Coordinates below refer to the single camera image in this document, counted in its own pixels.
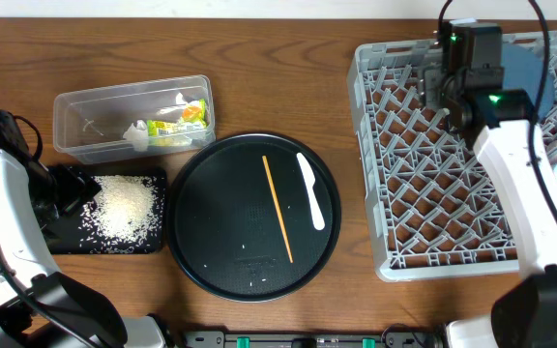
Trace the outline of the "blue plate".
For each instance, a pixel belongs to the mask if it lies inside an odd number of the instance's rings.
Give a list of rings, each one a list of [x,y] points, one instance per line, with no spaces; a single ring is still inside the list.
[[[504,90],[523,89],[533,104],[536,104],[542,77],[542,59],[534,52],[511,43],[502,44],[501,64],[504,68],[502,88]],[[554,78],[549,74],[546,78],[539,108],[539,120],[545,119],[554,105]]]

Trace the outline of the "pile of white rice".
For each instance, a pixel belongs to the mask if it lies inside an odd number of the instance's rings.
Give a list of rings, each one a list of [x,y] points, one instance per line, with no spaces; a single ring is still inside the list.
[[[104,175],[94,180],[101,191],[82,208],[79,244],[99,254],[133,254],[146,249],[161,227],[158,179]]]

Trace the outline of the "white paper napkin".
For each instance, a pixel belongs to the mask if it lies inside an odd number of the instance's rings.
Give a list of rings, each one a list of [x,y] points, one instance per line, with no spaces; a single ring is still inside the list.
[[[146,152],[149,147],[149,131],[143,120],[132,123],[123,133],[123,139],[129,142],[137,152]]]

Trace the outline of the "green yellow snack wrapper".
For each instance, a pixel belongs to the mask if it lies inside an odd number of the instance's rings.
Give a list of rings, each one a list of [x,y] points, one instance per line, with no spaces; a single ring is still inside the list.
[[[207,103],[197,100],[177,106],[182,113],[175,122],[148,120],[150,144],[162,147],[184,147],[192,144],[193,135],[201,134],[208,128],[205,119]]]

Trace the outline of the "wooden chopstick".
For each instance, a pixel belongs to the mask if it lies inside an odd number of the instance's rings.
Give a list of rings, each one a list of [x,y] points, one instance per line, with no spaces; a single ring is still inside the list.
[[[280,208],[280,205],[279,205],[279,200],[278,200],[278,196],[277,196],[277,192],[276,192],[276,188],[275,188],[275,185],[274,185],[274,180],[273,180],[273,176],[272,176],[272,172],[271,172],[271,169],[270,169],[270,165],[269,165],[267,156],[265,156],[265,155],[262,156],[262,162],[263,162],[263,165],[264,165],[266,178],[267,178],[267,181],[268,181],[268,185],[269,185],[270,192],[271,192],[271,195],[272,195],[273,203],[274,203],[274,206],[275,206],[276,215],[277,215],[277,218],[278,218],[278,224],[279,224],[279,228],[280,228],[281,235],[282,235],[282,238],[283,238],[284,246],[285,246],[285,249],[286,249],[286,252],[287,252],[287,255],[288,255],[288,260],[289,260],[290,264],[293,264],[294,263],[293,254],[292,254],[291,246],[290,246],[290,243],[289,243],[288,235],[287,235],[287,232],[286,232],[286,228],[285,228],[285,225],[284,225],[282,211],[281,211],[281,208]]]

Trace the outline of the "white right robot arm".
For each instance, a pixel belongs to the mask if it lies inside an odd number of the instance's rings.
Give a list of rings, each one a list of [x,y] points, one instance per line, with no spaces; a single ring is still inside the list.
[[[557,347],[557,182],[537,123],[554,100],[542,63],[419,73],[425,104],[448,125],[495,187],[515,241],[521,282],[490,313],[445,328],[450,347]]]

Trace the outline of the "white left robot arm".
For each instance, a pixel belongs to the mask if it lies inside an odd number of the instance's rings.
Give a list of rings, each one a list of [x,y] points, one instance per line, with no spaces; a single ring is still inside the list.
[[[32,276],[49,276],[60,270],[32,210],[27,171],[4,151],[0,152],[0,247],[18,283],[25,288]],[[0,275],[0,305],[14,294]]]

